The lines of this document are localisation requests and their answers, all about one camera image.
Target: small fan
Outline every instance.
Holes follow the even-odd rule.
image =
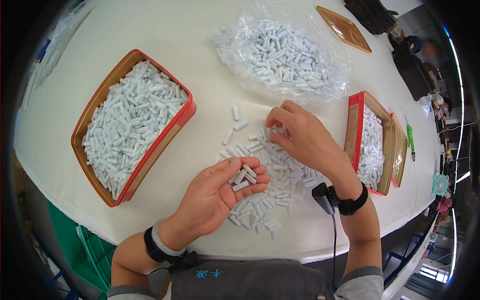
[[[449,177],[445,175],[433,175],[432,195],[443,196],[448,189]]]
[[[437,238],[438,238],[438,234],[436,234],[435,232],[430,233],[430,235],[428,236],[428,240],[432,242],[435,242]]]

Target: hand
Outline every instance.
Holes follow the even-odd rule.
[[[247,164],[256,174],[256,184],[233,192],[228,180]],[[158,226],[162,242],[180,250],[202,235],[214,232],[237,202],[266,190],[270,176],[256,157],[233,157],[206,168],[190,183],[178,210]]]
[[[361,195],[360,180],[347,154],[316,116],[286,100],[268,114],[265,126],[273,125],[284,125],[292,140],[282,134],[272,134],[270,141],[282,146],[297,161],[327,176],[340,200],[356,200]]]

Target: black wrist strap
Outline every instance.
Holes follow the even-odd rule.
[[[352,199],[347,200],[339,200],[338,201],[338,212],[344,216],[351,216],[353,215],[358,209],[360,209],[368,199],[368,191],[365,184],[361,184],[363,190],[361,192],[360,197],[353,201]]]
[[[145,230],[144,233],[144,242],[145,247],[147,248],[146,252],[151,259],[153,259],[157,263],[161,263],[166,260],[167,262],[174,264],[188,254],[188,251],[185,250],[185,252],[180,256],[171,256],[161,251],[153,241],[152,229],[153,227],[150,227],[149,229]]]

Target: gray apron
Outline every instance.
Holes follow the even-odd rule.
[[[297,261],[206,261],[172,275],[172,300],[334,299],[326,275]]]

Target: wrist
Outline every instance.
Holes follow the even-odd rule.
[[[334,163],[335,171],[325,175],[332,182],[337,198],[339,200],[357,200],[363,191],[363,186],[350,164],[347,154]]]
[[[163,220],[158,225],[158,236],[168,248],[178,251],[199,238],[195,231],[184,222],[178,220],[175,214]]]

